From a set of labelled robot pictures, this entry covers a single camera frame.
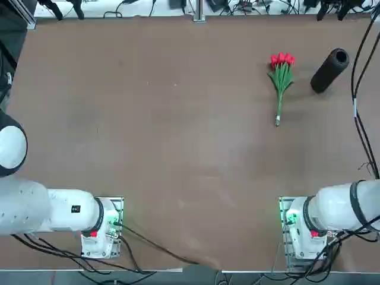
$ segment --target equipment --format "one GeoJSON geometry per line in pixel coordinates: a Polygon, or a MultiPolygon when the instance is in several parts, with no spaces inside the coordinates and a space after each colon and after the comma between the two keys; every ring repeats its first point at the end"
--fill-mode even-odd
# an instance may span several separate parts
{"type": "Polygon", "coordinates": [[[114,242],[121,227],[114,223],[120,223],[122,215],[112,199],[82,190],[46,189],[14,176],[1,178],[0,190],[0,235],[81,231],[83,255],[118,256],[114,242]]]}
{"type": "MultiPolygon", "coordinates": [[[[83,20],[84,14],[81,9],[82,0],[67,0],[67,2],[72,3],[72,9],[74,9],[75,13],[77,13],[78,19],[83,20]]],[[[52,0],[38,0],[38,3],[51,10],[59,21],[64,18],[61,10],[58,8],[57,4],[52,2],[52,0]]]]}

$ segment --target red component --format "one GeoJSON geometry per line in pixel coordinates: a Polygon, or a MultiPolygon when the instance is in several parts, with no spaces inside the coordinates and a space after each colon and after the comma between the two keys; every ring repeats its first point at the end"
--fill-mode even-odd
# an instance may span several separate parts
{"type": "Polygon", "coordinates": [[[316,238],[318,236],[318,233],[314,230],[310,231],[312,238],[316,238]]]}

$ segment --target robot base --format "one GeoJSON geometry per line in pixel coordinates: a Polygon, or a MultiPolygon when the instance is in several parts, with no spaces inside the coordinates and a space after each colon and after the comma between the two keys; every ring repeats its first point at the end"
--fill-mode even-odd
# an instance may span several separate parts
{"type": "Polygon", "coordinates": [[[81,234],[82,255],[89,258],[114,258],[120,255],[121,243],[118,237],[122,228],[113,223],[123,223],[124,198],[98,197],[104,208],[103,223],[90,236],[81,234]]]}
{"type": "Polygon", "coordinates": [[[286,263],[291,272],[304,271],[327,243],[327,235],[317,236],[306,227],[303,219],[305,200],[306,197],[280,197],[279,200],[286,263]]]}

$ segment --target green leaf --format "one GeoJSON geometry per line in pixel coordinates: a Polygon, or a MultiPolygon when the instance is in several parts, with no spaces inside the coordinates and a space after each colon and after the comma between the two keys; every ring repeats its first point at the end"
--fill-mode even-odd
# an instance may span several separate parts
{"type": "Polygon", "coordinates": [[[277,89],[277,84],[276,84],[276,79],[275,79],[275,75],[273,74],[273,72],[268,72],[268,75],[269,77],[271,78],[272,82],[273,82],[273,85],[275,87],[275,89],[278,91],[277,89]]]}

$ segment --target red tulip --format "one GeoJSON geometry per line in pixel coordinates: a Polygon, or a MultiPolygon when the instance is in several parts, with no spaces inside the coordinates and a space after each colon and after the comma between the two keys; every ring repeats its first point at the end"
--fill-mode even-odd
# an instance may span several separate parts
{"type": "Polygon", "coordinates": [[[277,63],[278,64],[283,64],[285,62],[285,56],[284,56],[284,53],[283,52],[280,52],[278,54],[278,58],[277,58],[277,63]]]}
{"type": "Polygon", "coordinates": [[[277,55],[271,55],[271,65],[273,68],[276,68],[277,64],[277,55]]]}
{"type": "Polygon", "coordinates": [[[284,59],[284,61],[287,63],[287,64],[289,64],[290,65],[290,58],[291,58],[291,56],[290,56],[290,53],[286,53],[285,54],[285,59],[284,59]]]}
{"type": "Polygon", "coordinates": [[[296,58],[294,56],[290,57],[289,65],[294,65],[296,63],[296,58]]]}

